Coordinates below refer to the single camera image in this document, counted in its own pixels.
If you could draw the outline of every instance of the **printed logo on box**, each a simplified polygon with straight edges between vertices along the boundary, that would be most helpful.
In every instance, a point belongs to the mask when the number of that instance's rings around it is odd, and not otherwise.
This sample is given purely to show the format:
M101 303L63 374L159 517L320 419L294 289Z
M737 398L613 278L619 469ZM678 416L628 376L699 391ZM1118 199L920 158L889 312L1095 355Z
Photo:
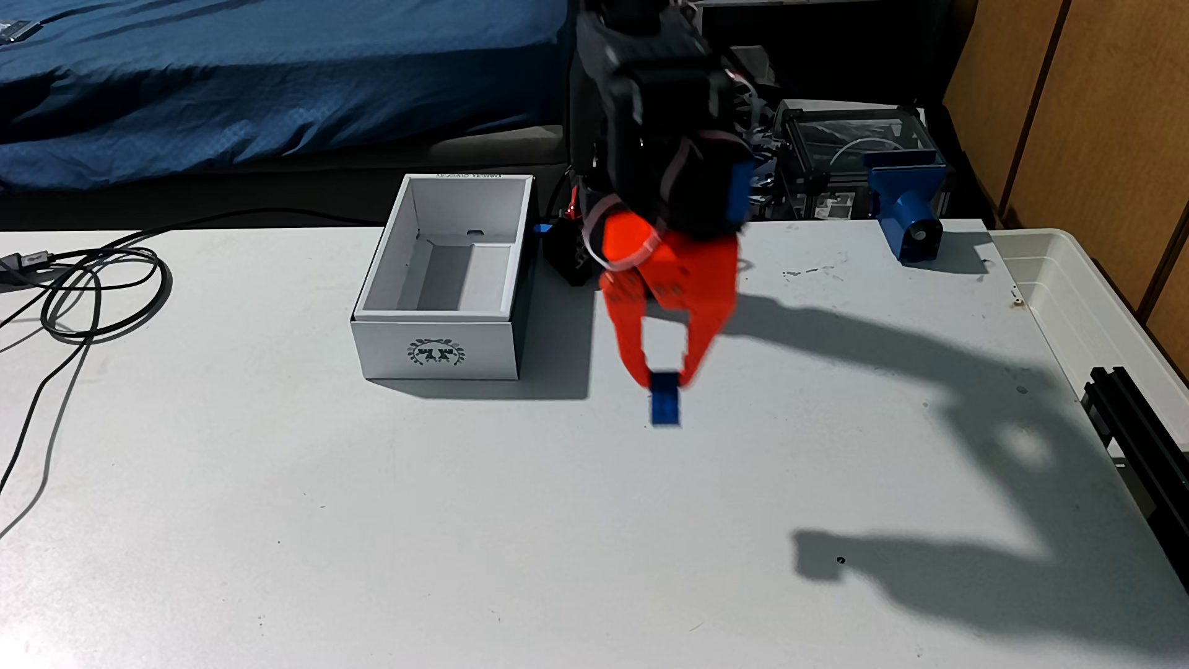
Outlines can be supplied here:
M409 345L408 353L417 365L448 362L458 367L466 360L466 352L453 340L417 340Z

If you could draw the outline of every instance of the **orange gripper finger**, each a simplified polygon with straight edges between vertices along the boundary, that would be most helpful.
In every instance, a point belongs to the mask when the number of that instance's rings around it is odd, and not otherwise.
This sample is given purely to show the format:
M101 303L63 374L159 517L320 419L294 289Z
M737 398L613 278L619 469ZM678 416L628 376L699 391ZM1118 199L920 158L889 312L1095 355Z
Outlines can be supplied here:
M631 378L644 389L652 385L653 373L648 370L643 349L644 282L640 272L604 271L598 279L606 299L606 311L615 324L615 339L619 345L619 359Z
M654 253L638 269L660 305L690 311L685 362L678 379L686 386L735 313L738 236L698 240L669 232L662 247L667 254Z

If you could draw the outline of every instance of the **blue block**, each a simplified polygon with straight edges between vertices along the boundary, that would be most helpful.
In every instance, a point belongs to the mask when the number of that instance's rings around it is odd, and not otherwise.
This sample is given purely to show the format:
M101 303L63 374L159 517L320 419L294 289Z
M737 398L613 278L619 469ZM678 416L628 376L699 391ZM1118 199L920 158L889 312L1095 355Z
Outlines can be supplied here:
M653 392L653 425L681 425L678 374L675 372L654 372L650 391Z

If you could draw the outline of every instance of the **blue motor housing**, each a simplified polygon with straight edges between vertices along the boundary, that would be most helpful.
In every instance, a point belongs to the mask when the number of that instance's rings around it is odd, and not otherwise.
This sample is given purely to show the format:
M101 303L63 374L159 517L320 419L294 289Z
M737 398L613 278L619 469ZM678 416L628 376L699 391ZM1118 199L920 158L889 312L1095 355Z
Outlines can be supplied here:
M937 258L942 221L931 202L948 173L937 152L873 151L863 154L872 188L872 215L880 221L892 254L914 263Z

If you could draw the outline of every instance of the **white plastic container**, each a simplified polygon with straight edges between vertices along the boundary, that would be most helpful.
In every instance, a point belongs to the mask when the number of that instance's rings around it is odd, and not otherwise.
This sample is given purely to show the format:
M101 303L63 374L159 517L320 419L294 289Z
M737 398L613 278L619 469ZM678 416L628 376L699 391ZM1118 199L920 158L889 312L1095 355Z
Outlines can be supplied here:
M990 234L1075 396L1082 397L1095 367L1124 367L1172 441L1189 452L1189 390L1077 240L1061 229Z

